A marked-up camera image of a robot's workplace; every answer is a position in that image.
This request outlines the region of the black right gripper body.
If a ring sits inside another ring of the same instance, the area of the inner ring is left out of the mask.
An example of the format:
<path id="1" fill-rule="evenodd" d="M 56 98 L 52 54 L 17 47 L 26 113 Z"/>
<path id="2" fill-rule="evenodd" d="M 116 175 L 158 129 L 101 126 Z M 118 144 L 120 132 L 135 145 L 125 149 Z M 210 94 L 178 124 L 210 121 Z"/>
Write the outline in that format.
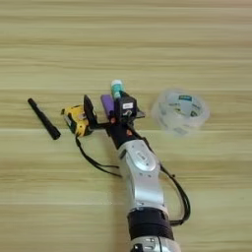
<path id="1" fill-rule="evenodd" d="M 118 116 L 116 118 L 108 117 L 105 123 L 97 123 L 96 130 L 104 129 L 107 135 L 112 139 L 116 149 L 119 149 L 126 142 L 134 140 L 142 140 L 142 137 L 136 132 L 134 128 L 134 120 L 145 117 L 145 113 L 137 110 L 135 116 L 122 117 L 121 120 Z"/>

